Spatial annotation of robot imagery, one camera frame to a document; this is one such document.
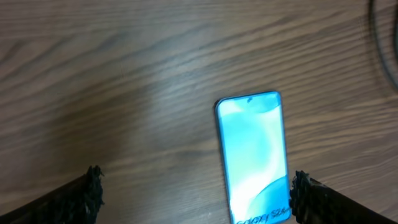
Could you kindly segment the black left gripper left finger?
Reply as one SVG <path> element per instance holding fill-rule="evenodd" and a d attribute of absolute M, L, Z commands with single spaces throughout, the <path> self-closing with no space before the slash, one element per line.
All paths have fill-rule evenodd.
<path fill-rule="evenodd" d="M 1 215 L 3 224 L 95 224 L 103 202 L 99 166 L 48 194 Z"/>

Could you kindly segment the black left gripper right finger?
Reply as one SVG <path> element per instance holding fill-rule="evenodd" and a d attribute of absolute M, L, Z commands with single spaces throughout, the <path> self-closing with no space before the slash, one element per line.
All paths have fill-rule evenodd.
<path fill-rule="evenodd" d="M 296 171 L 289 206 L 301 224 L 397 224 L 344 196 L 304 171 Z"/>

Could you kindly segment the blue Samsung Galaxy smartphone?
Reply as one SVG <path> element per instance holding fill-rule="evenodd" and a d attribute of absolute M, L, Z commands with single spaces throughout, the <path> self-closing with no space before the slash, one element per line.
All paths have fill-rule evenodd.
<path fill-rule="evenodd" d="M 222 98 L 214 111 L 231 223 L 288 220 L 289 173 L 280 93 Z"/>

